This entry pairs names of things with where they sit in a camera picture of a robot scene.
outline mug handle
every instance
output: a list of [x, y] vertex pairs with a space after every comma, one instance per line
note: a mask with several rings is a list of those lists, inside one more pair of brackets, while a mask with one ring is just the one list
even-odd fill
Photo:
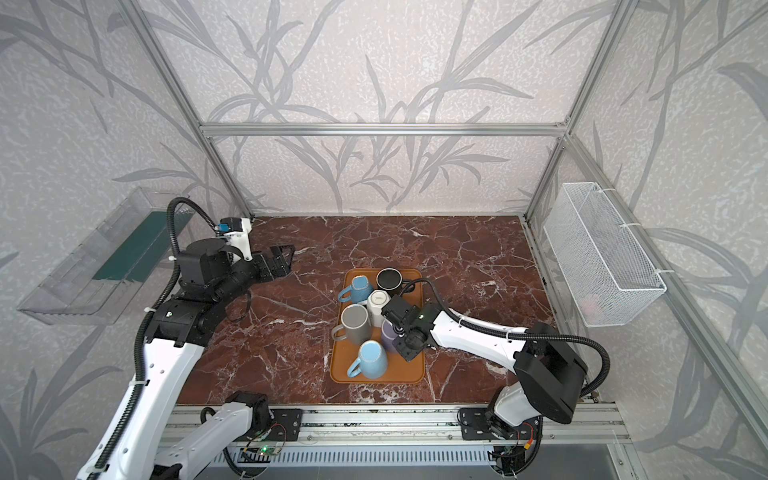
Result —
[[[402, 279], [402, 282], [400, 282], [400, 286], [406, 285], [406, 284], [407, 284], [408, 282], [410, 282], [410, 281], [411, 281], [410, 279], [405, 279], [405, 278], [404, 278], [404, 279]], [[411, 293], [411, 292], [413, 292], [413, 290], [416, 290], [416, 284], [415, 284], [415, 283], [414, 283], [413, 285], [411, 285], [411, 286], [408, 288], [408, 291], [407, 291], [407, 292], [406, 292], [406, 291], [405, 291], [405, 289], [404, 289], [404, 290], [403, 290], [402, 292], [400, 292], [400, 293]]]
[[352, 299], [352, 285], [347, 286], [344, 290], [339, 292], [339, 301], [341, 303], [349, 302]]
[[334, 342], [341, 342], [342, 340], [346, 340], [346, 333], [341, 336], [336, 336], [336, 333], [344, 328], [344, 325], [336, 325], [331, 329], [331, 338], [333, 338]]
[[360, 365], [360, 358], [356, 358], [355, 361], [352, 362], [352, 365], [349, 366], [349, 369], [346, 371], [346, 375], [349, 378], [352, 378], [362, 373], [362, 370], [360, 369], [359, 365]]

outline purple mug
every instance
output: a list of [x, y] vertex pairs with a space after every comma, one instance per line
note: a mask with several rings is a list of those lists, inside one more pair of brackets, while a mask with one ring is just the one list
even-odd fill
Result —
[[384, 323], [382, 324], [382, 338], [380, 340], [381, 344], [384, 346], [384, 350], [391, 353], [397, 353], [394, 343], [397, 339], [398, 335], [395, 333], [395, 329], [392, 328], [390, 321], [384, 320]]

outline transparent acrylic tray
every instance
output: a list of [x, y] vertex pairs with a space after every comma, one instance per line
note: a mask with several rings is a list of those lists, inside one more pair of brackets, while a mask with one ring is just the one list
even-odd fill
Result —
[[[165, 210], [175, 197], [134, 190], [18, 309], [51, 325], [113, 324], [170, 247]], [[178, 233], [191, 215], [177, 210]]]

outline orange tray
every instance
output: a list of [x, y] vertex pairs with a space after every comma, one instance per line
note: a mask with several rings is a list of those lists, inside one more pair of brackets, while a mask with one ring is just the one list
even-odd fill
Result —
[[[404, 280], [414, 280], [419, 278], [422, 274], [418, 270], [413, 268], [398, 268], [402, 274]], [[352, 283], [352, 279], [358, 275], [365, 275], [368, 277], [368, 281], [372, 285], [376, 285], [376, 275], [381, 271], [379, 268], [353, 268], [346, 273], [344, 277], [344, 285]], [[421, 308], [424, 303], [422, 295], [423, 283], [417, 283], [415, 289], [411, 293], [406, 293], [402, 298], [407, 300], [412, 305], [416, 305]], [[347, 306], [351, 305], [349, 302], [342, 303], [339, 307], [339, 323], [341, 323], [341, 312]], [[379, 342], [381, 340], [382, 330], [378, 327], [373, 328], [373, 334], [371, 340]], [[362, 373], [355, 378], [349, 378], [346, 375], [347, 369], [352, 365], [352, 362], [357, 358], [357, 352], [359, 346], [353, 344], [349, 340], [341, 340], [340, 342], [333, 342], [333, 353], [331, 354], [331, 379], [336, 383], [418, 383], [424, 378], [424, 352], [421, 352], [411, 360], [406, 362], [397, 353], [387, 352], [386, 359], [389, 367], [386, 373], [378, 379], [367, 379]]]

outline black mug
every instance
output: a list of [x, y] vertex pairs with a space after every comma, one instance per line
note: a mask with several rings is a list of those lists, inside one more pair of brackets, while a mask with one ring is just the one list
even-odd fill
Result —
[[410, 280], [403, 280], [402, 274], [394, 268], [385, 268], [376, 275], [376, 285], [379, 286], [379, 290], [384, 290], [390, 296], [411, 293], [415, 290], [416, 285], [411, 285], [408, 288], [408, 291], [400, 291], [401, 287], [409, 281]]

